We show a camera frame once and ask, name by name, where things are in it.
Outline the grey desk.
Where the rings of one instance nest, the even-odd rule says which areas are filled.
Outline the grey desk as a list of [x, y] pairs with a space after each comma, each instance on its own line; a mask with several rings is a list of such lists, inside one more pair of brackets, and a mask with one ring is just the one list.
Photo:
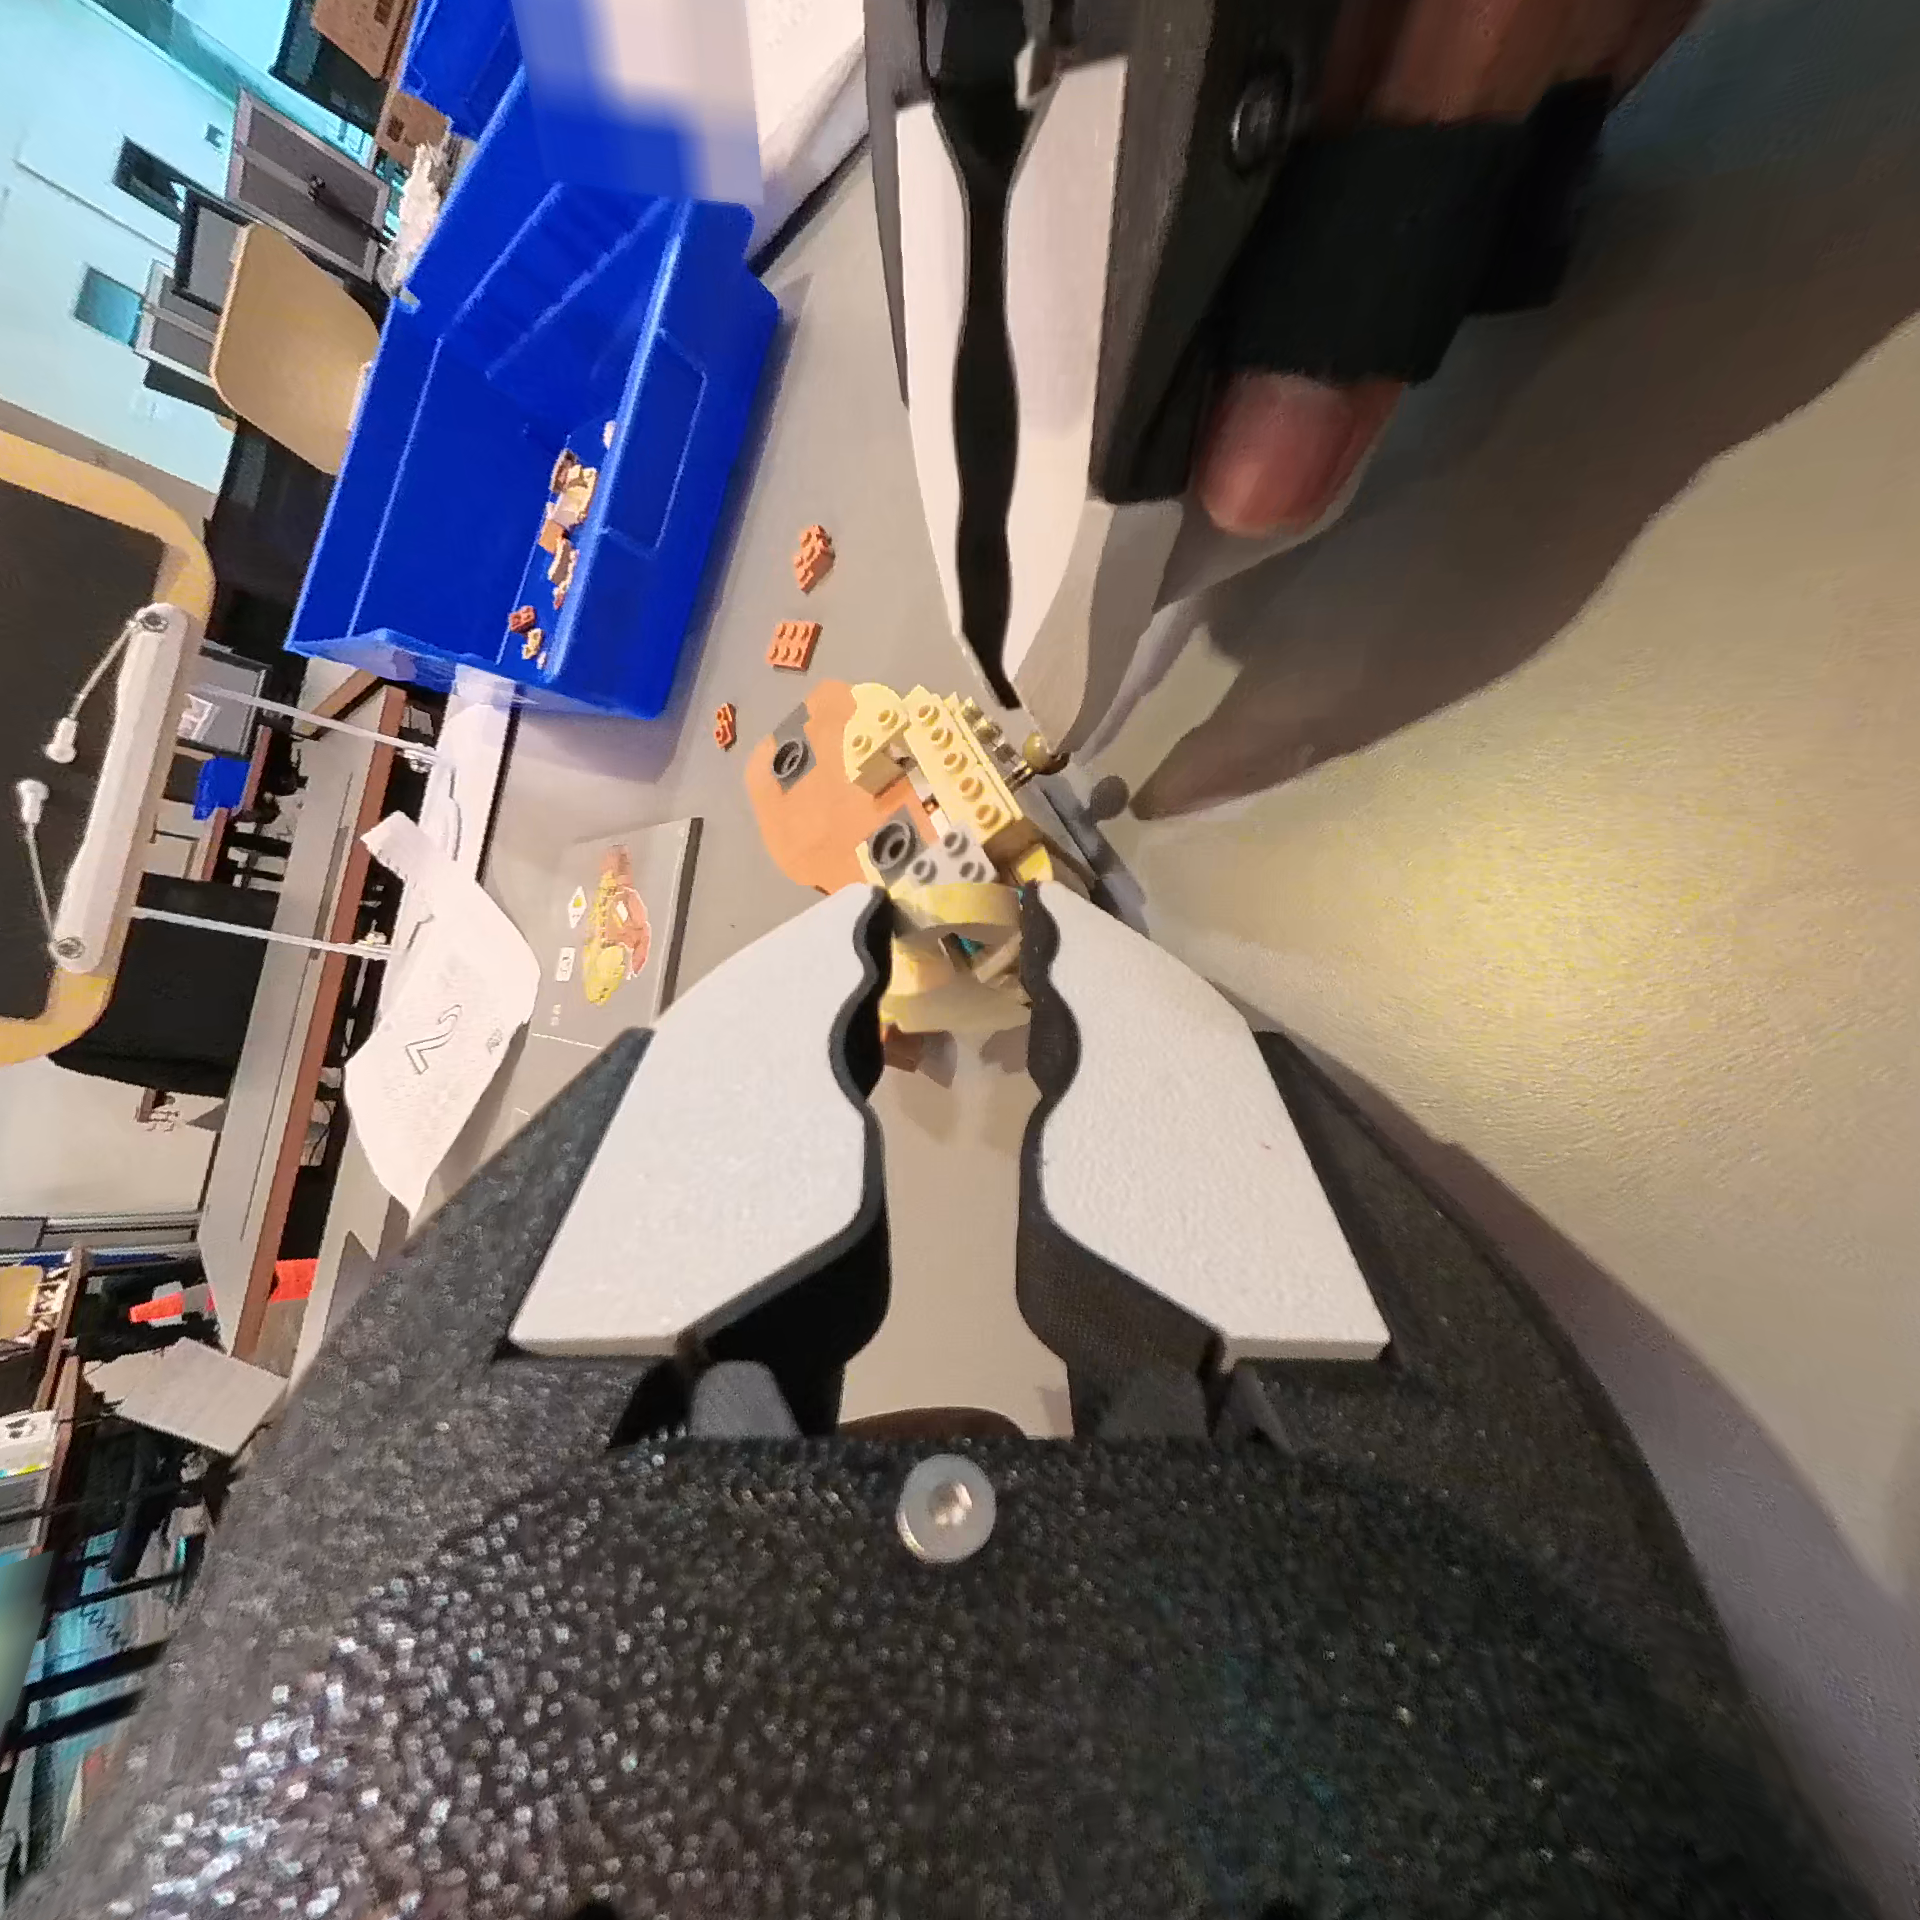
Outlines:
[[1557, 301], [1103, 768], [1160, 937], [1599, 1333], [1708, 1554], [1915, 1618], [1915, 6], [1703, 6]]

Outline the grey instruction booklet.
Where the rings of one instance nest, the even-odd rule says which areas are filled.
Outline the grey instruction booklet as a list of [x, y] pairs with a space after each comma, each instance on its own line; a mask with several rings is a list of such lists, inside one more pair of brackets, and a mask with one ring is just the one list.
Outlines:
[[704, 821], [690, 816], [590, 836], [561, 857], [542, 924], [529, 931], [542, 955], [535, 1043], [604, 1048], [666, 1015], [699, 852]]

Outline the paper sheet marked 2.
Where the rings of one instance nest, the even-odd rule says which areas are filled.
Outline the paper sheet marked 2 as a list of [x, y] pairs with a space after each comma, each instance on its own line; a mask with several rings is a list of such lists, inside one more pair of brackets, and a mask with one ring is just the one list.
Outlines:
[[385, 963], [373, 1027], [341, 1063], [341, 1108], [377, 1186], [417, 1218], [542, 972], [511, 917], [417, 821], [377, 821], [365, 852], [401, 873], [417, 937]]

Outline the blue plastic bin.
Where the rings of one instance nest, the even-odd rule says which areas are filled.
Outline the blue plastic bin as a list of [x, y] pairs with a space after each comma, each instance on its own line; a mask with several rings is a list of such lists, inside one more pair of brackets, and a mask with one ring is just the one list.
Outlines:
[[[489, 671], [529, 707], [662, 716], [756, 402], [780, 298], [749, 265], [753, 217], [620, 200], [479, 167], [395, 301], [291, 650], [388, 682]], [[523, 682], [506, 598], [561, 445], [620, 422], [585, 619], [561, 676]]]
[[484, 138], [523, 70], [511, 0], [419, 0], [401, 60], [401, 93], [446, 115], [453, 131]]

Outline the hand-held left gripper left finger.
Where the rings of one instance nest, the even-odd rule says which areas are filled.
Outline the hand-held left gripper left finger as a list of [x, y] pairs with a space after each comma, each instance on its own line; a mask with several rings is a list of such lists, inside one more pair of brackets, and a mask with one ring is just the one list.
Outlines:
[[673, 1355], [801, 1283], [893, 1299], [872, 1091], [893, 903], [842, 886], [688, 987], [511, 1318], [535, 1355]]

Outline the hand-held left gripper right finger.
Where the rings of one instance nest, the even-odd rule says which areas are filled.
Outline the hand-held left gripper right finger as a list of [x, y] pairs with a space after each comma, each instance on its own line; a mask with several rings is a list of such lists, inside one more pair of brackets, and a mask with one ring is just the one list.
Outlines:
[[1020, 903], [1020, 1283], [1117, 1278], [1200, 1363], [1376, 1363], [1387, 1319], [1252, 1019], [1073, 886]]

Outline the tan and brown brick model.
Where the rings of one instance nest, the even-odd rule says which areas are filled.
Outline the tan and brown brick model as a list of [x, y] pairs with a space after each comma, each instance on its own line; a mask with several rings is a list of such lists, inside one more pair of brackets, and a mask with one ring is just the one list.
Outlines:
[[1029, 1025], [1020, 897], [1085, 892], [1080, 857], [1036, 816], [1053, 759], [953, 693], [826, 682], [749, 759], [749, 800], [775, 863], [833, 897], [893, 897], [882, 1043], [919, 1063], [929, 1041]]

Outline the pile of loose bricks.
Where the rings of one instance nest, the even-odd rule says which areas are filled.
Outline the pile of loose bricks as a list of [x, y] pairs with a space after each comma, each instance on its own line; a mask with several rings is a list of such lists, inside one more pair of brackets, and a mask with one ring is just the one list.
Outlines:
[[561, 676], [564, 643], [585, 619], [590, 539], [598, 533], [620, 422], [598, 415], [580, 424], [552, 467], [538, 502], [535, 541], [523, 553], [517, 591], [506, 598], [502, 660], [523, 676]]

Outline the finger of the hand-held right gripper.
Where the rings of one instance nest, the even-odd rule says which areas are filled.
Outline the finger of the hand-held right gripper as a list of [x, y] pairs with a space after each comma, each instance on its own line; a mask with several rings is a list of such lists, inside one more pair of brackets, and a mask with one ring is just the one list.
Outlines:
[[1015, 684], [1020, 372], [1011, 200], [1029, 119], [1015, 98], [896, 115], [906, 430], [948, 624], [1006, 707]]
[[1120, 58], [1059, 70], [1011, 188], [1006, 328], [1020, 435], [1006, 671], [1029, 716], [1114, 716], [1185, 526], [1185, 496], [1104, 502], [1092, 479], [1120, 109]]

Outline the tan chair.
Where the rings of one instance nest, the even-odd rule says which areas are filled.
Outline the tan chair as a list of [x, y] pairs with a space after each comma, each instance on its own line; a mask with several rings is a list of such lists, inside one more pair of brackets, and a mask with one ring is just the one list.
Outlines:
[[240, 228], [211, 350], [233, 422], [338, 474], [373, 354], [377, 328], [338, 274], [273, 226]]

